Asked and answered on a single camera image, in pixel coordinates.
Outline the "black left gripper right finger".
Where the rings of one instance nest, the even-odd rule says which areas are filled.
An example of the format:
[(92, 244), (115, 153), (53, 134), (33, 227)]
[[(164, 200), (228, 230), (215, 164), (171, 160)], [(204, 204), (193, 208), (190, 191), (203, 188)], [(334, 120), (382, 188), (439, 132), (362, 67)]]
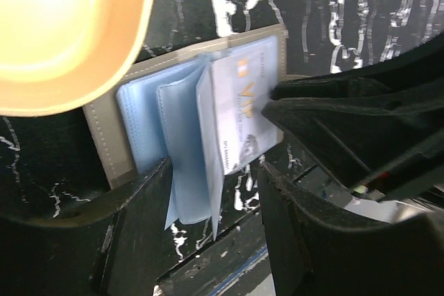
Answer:
[(388, 224), (346, 211), (264, 163), (257, 176), (277, 295), (442, 295), (443, 214)]

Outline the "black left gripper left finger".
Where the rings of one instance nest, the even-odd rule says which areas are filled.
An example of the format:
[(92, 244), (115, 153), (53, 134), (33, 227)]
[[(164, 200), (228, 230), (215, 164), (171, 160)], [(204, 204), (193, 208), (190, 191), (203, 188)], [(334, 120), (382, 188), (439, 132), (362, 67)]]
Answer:
[(57, 218), (1, 217), (2, 295), (152, 295), (172, 183), (161, 159)]

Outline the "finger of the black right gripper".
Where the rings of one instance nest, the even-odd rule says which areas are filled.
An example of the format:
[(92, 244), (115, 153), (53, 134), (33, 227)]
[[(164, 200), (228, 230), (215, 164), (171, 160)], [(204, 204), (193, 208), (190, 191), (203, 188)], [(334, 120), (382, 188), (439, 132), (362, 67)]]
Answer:
[(403, 115), (443, 108), (443, 35), (391, 60), (339, 74), (281, 82), (270, 111)]
[(262, 114), (339, 185), (374, 201), (443, 185), (443, 102), (283, 98)]

